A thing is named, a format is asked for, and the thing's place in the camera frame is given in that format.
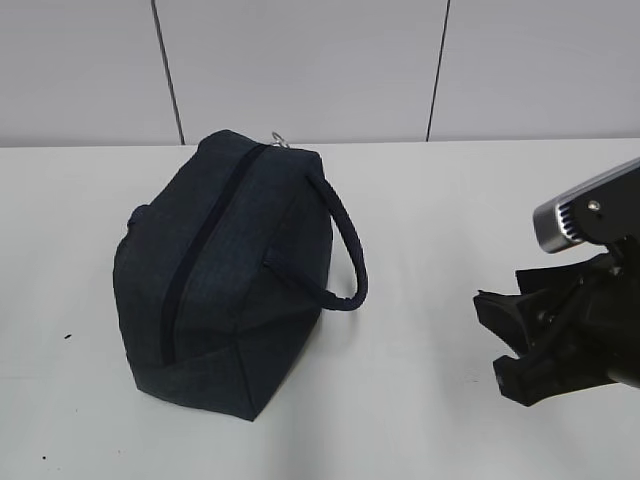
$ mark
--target white table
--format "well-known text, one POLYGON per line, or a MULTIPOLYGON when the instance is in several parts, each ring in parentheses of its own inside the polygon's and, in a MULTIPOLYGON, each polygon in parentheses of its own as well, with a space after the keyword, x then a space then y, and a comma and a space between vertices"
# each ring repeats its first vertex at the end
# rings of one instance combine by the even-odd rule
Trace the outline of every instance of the white table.
MULTIPOLYGON (((194 148, 0 150, 0 478, 638 478, 640 392, 528 409, 502 398, 491 362, 510 352, 471 300, 515 292, 516 268, 594 254, 544 254, 532 210, 638 156, 640 140, 318 150, 359 229, 370 296, 324 315, 254 423, 138 392, 118 330, 125 222, 194 148)), ((342 247, 330 284, 353 286, 342 247)))

